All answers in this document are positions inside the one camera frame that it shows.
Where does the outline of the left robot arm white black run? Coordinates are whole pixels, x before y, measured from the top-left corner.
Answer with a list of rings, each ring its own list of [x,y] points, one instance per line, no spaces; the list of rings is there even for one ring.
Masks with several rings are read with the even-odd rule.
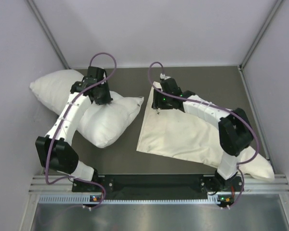
[[[82,80],[71,86],[66,105],[54,126],[35,141],[41,166],[46,171],[52,169],[77,178],[89,191],[99,187],[98,173],[79,160],[72,140],[81,118],[93,103],[105,105],[112,101],[107,79],[103,68],[89,66]]]

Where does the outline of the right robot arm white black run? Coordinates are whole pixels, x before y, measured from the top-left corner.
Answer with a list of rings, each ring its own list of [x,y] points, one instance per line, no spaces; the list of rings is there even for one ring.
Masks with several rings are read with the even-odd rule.
[[[192,91],[182,91],[175,79],[160,75],[160,86],[154,88],[153,109],[177,109],[197,116],[217,128],[219,143],[223,149],[222,160],[214,173],[211,191],[225,191],[237,175],[238,156],[250,146],[254,136],[245,111],[222,109],[201,99]]]

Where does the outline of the white pillow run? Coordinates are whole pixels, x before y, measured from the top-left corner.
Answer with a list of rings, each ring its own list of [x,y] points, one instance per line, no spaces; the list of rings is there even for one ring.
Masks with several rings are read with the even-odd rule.
[[[81,81],[83,75],[76,70],[60,70],[30,83],[30,89],[48,109],[59,115],[65,104],[72,84]],[[112,145],[133,122],[144,102],[143,97],[123,97],[110,91],[113,101],[106,105],[93,103],[84,113],[78,132],[98,148]]]

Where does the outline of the cream pillowcase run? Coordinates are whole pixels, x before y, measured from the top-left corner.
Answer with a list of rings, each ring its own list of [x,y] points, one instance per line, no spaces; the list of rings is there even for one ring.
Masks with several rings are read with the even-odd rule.
[[[160,83],[154,82],[150,91],[137,151],[218,168],[223,149],[217,128],[177,109],[153,109],[154,88],[159,86]],[[273,181],[275,178],[271,164],[250,146],[238,156],[238,163],[243,163],[244,174],[256,179]]]

